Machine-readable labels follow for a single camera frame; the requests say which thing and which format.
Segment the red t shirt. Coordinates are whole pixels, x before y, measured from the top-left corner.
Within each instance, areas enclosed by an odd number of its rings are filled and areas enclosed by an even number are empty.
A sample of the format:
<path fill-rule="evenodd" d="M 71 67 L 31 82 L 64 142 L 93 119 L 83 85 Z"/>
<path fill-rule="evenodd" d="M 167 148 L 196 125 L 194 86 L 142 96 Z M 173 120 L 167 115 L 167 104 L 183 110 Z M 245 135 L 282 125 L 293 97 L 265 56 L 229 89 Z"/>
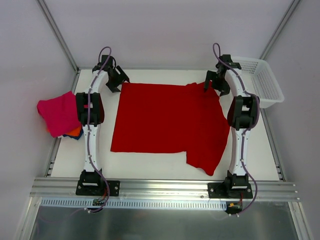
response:
<path fill-rule="evenodd" d="M 212 176 L 226 149 L 230 127 L 220 98 L 203 83 L 124 83 L 111 151 L 186 153 L 186 163 Z"/>

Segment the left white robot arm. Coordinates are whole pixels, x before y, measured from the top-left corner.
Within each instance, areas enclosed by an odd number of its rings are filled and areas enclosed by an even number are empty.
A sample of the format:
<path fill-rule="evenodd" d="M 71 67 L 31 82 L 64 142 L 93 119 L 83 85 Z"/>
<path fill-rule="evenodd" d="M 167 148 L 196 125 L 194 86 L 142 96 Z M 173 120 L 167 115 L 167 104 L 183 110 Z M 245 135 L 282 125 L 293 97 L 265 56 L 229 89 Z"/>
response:
<path fill-rule="evenodd" d="M 77 182 L 77 196 L 98 196 L 108 192 L 99 160 L 100 130 L 105 120 L 100 91 L 102 87 L 108 87 L 112 93 L 119 93 L 119 86 L 129 81 L 113 56 L 100 55 L 92 69 L 88 87 L 75 95 L 77 118 L 82 125 L 85 144 L 84 167 Z"/>

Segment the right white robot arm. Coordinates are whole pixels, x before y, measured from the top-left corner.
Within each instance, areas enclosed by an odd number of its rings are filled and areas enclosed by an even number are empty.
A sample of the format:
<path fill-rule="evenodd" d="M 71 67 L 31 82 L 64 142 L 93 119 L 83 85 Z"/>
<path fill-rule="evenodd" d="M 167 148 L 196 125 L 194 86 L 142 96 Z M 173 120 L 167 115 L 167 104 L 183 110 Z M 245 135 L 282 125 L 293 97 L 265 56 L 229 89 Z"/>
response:
<path fill-rule="evenodd" d="M 229 54 L 216 56 L 217 71 L 207 71 L 204 91 L 210 87 L 220 92 L 220 96 L 232 94 L 233 99 L 227 113 L 227 123 L 231 130 L 232 152 L 229 169 L 224 181 L 210 189 L 214 196 L 228 199 L 253 199 L 254 195 L 247 168 L 247 148 L 251 130 L 260 117 L 260 99 L 250 93 L 242 79 L 242 67 Z"/>

